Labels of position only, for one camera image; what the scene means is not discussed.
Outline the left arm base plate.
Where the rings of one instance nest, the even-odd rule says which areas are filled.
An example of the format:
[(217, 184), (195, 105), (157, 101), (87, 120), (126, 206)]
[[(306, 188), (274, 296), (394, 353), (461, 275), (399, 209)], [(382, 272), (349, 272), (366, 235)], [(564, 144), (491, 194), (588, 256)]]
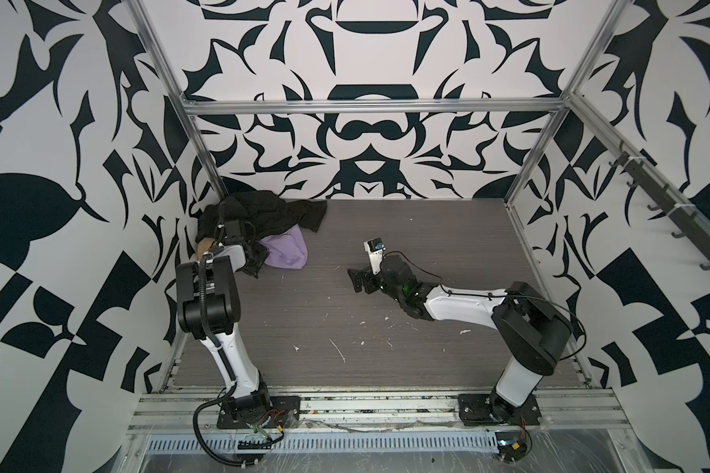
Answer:
[(299, 396), (245, 396), (225, 401), (220, 406), (217, 428), (219, 430), (246, 429), (262, 423), (262, 427), (283, 428), (299, 419), (301, 398)]

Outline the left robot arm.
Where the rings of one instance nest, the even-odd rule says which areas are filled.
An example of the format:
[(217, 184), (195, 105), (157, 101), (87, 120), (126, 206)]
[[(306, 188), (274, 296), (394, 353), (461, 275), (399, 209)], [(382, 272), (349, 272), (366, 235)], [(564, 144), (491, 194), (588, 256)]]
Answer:
[(235, 273), (246, 264), (243, 244), (219, 244), (176, 268), (177, 322), (208, 350), (224, 382), (222, 404), (235, 417), (271, 409), (267, 386), (240, 333)]

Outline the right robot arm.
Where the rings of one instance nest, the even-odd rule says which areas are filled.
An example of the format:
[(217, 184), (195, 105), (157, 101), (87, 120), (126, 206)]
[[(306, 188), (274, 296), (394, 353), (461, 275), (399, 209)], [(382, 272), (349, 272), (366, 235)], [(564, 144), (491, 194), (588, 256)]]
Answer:
[(511, 353), (491, 394), (459, 397), (465, 425), (524, 425), (538, 413), (534, 391), (552, 376), (573, 334), (573, 326), (531, 285), (514, 282), (494, 291), (451, 289), (419, 280), (397, 254), (377, 257), (366, 269), (349, 269), (356, 293), (381, 292), (409, 317), (459, 321), (497, 330)]

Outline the purple cloth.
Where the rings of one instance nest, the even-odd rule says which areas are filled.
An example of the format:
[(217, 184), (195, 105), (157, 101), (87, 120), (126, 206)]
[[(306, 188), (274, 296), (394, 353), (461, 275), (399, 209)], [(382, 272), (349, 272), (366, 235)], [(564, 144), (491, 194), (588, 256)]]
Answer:
[(266, 236), (260, 243), (268, 250), (265, 264), (278, 269), (301, 270), (309, 258), (302, 229), (295, 225), (287, 232)]

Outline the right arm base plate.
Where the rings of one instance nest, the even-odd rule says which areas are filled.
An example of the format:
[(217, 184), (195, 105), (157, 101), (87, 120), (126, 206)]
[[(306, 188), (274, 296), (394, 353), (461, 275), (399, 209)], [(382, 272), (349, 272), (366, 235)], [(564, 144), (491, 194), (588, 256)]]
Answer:
[(463, 393), (457, 400), (460, 420), (467, 427), (540, 425), (542, 412), (534, 394), (530, 394), (521, 406), (514, 406), (496, 392)]

